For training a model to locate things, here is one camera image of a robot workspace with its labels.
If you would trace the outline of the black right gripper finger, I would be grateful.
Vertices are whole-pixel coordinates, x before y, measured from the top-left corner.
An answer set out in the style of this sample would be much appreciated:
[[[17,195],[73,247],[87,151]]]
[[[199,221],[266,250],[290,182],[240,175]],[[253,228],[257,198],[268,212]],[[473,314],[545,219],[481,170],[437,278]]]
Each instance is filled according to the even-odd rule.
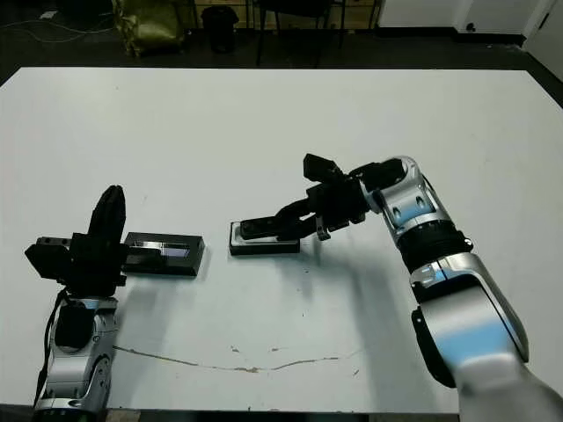
[[[315,216],[311,216],[309,200],[301,199],[283,207],[273,216],[243,220],[241,224],[256,226],[315,225]]]
[[[274,237],[279,241],[291,241],[307,237],[316,231],[315,225],[256,226],[245,225],[245,240]]]

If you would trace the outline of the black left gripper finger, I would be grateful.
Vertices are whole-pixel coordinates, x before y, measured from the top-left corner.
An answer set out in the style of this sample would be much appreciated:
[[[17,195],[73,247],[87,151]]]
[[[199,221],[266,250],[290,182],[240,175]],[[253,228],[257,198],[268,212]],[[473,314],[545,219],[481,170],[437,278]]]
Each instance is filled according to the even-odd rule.
[[[88,236],[103,238],[107,241],[113,240],[113,191],[114,186],[109,186],[100,196],[91,213]]]
[[[113,211],[113,237],[117,243],[121,241],[126,222],[126,199],[121,186],[115,186]]]

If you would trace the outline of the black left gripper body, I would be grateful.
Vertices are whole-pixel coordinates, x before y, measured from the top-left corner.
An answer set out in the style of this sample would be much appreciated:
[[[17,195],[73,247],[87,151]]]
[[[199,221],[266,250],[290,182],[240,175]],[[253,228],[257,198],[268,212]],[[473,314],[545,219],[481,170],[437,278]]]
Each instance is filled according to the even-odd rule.
[[[37,271],[76,296],[112,296],[125,284],[121,274],[128,246],[114,239],[75,233],[70,238],[37,239]]]

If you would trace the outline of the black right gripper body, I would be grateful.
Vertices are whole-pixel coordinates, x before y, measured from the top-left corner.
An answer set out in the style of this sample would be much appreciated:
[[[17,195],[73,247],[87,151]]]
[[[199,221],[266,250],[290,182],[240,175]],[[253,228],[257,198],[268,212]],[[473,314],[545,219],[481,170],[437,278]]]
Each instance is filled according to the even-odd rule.
[[[368,203],[356,178],[320,183],[307,189],[306,194],[308,208],[315,215],[319,240],[328,240],[331,232],[346,228],[350,223],[365,221]]]

